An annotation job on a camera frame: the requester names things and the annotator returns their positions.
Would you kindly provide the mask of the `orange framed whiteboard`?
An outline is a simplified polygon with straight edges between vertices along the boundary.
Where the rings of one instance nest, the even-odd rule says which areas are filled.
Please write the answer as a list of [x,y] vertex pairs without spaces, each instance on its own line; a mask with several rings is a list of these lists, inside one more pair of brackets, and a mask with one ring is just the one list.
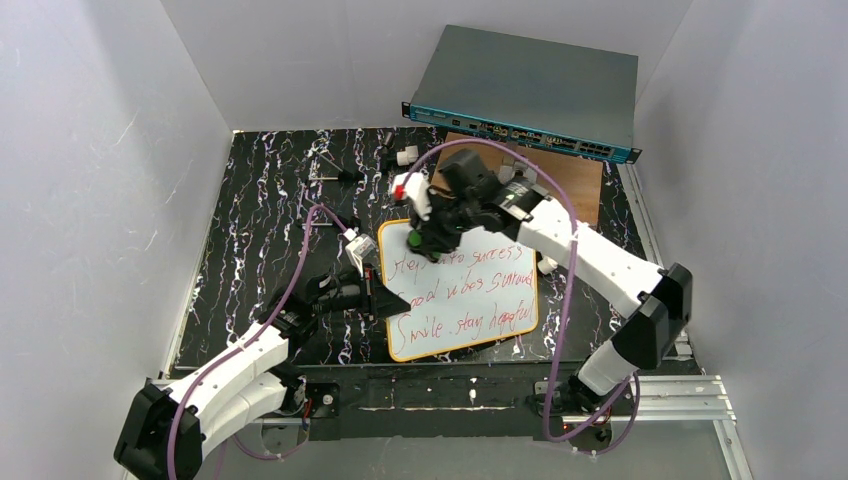
[[406,243],[408,220],[378,230],[382,279],[410,309],[387,320],[396,362],[481,345],[534,330],[539,322],[536,253],[496,233],[466,232],[432,263]]

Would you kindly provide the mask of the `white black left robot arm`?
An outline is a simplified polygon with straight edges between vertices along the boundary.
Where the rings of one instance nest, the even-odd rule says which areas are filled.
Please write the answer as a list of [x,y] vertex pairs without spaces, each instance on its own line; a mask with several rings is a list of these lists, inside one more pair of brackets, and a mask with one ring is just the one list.
[[299,403],[305,379],[288,356],[322,318],[355,310],[371,320],[408,313],[376,269],[354,267],[279,289],[263,320],[189,376],[134,396],[113,453],[137,479],[192,479],[208,454],[250,421]]

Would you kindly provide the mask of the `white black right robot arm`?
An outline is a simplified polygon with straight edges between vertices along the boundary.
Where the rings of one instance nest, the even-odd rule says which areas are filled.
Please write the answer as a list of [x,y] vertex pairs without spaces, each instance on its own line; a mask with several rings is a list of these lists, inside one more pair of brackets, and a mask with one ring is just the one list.
[[500,180],[471,149],[438,170],[446,191],[419,172],[395,177],[391,194],[411,206],[407,245],[431,261],[455,251],[462,235],[481,227],[566,267],[600,293],[623,325],[570,376],[565,405],[585,411],[632,374],[656,368],[692,315],[693,275],[679,263],[662,267],[620,248],[576,219],[561,200],[525,176]]

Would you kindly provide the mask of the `green black whiteboard eraser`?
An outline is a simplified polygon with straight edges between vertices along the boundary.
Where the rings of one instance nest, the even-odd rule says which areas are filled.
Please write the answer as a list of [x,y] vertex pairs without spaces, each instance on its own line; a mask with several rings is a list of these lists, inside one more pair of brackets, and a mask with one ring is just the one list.
[[407,248],[418,255],[426,254],[426,243],[418,230],[410,230],[406,237]]

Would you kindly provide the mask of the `white pipe elbow fitting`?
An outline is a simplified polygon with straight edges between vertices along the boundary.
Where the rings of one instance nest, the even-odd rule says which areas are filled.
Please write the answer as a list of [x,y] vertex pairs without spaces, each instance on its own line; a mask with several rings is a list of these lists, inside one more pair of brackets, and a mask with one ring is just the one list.
[[552,258],[542,257],[537,261],[536,267],[541,275],[549,275],[559,267],[559,264]]

